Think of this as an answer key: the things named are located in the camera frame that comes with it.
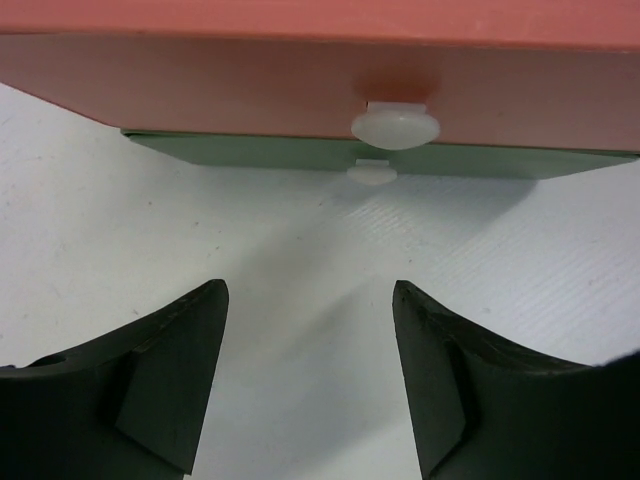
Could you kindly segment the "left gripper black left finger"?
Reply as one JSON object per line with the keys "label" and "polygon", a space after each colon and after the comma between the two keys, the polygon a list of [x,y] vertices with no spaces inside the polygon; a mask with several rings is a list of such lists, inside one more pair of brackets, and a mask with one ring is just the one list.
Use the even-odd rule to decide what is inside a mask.
{"label": "left gripper black left finger", "polygon": [[193,472],[229,291],[210,280],[125,326],[1,370],[5,479]]}

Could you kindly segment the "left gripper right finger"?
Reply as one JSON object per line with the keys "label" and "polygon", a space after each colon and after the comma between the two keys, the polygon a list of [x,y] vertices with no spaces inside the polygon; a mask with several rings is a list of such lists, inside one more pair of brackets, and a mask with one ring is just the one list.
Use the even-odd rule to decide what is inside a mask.
{"label": "left gripper right finger", "polygon": [[407,281],[393,319],[425,479],[635,479],[639,356],[582,365],[521,346]]}

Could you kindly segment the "orange drawer box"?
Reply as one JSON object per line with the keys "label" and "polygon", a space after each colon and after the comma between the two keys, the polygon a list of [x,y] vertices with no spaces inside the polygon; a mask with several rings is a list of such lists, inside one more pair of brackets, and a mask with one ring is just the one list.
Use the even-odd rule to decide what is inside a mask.
{"label": "orange drawer box", "polygon": [[440,141],[635,151],[635,1],[5,1],[1,81],[136,131],[347,138],[371,102]]}

